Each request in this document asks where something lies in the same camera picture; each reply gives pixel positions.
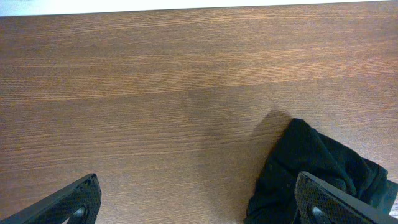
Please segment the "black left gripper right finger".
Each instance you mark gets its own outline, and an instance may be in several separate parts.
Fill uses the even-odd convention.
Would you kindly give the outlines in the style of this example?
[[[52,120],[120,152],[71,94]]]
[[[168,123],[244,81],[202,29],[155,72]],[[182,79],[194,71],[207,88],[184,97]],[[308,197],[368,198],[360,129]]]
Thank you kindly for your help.
[[[397,224],[396,218],[308,172],[299,173],[294,194],[297,203],[294,223]]]

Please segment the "black t-shirt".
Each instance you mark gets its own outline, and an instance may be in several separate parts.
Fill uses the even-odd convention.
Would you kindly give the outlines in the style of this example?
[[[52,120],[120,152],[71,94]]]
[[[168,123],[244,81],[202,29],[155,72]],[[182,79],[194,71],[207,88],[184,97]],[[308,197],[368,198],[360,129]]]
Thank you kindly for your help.
[[[294,188],[308,172],[360,201],[389,213],[397,184],[388,171],[354,150],[293,119],[266,159],[246,210],[245,223],[292,223],[297,213]]]

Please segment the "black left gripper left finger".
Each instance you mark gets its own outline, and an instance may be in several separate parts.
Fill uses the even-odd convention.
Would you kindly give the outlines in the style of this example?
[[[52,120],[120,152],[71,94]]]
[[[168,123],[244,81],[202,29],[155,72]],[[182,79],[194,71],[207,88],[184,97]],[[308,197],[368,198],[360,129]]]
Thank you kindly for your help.
[[[37,203],[1,220],[8,224],[94,223],[101,206],[96,174],[88,174]]]

